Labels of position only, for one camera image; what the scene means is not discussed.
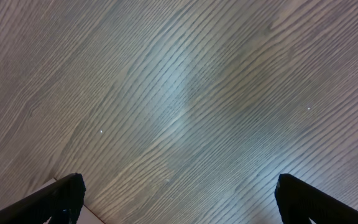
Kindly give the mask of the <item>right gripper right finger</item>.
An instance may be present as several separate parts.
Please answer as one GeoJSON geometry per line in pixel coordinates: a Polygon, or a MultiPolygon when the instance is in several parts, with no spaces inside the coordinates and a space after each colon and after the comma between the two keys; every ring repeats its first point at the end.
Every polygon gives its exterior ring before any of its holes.
{"type": "Polygon", "coordinates": [[[290,174],[280,174],[275,199],[284,224],[358,224],[358,211],[290,174]]]}

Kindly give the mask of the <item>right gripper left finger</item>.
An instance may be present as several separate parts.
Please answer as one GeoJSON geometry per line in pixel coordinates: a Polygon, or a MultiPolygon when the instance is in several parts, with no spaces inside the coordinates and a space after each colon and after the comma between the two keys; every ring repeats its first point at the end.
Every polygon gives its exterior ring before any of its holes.
{"type": "Polygon", "coordinates": [[[83,176],[69,174],[0,210],[0,224],[76,224],[85,192],[83,176]]]}

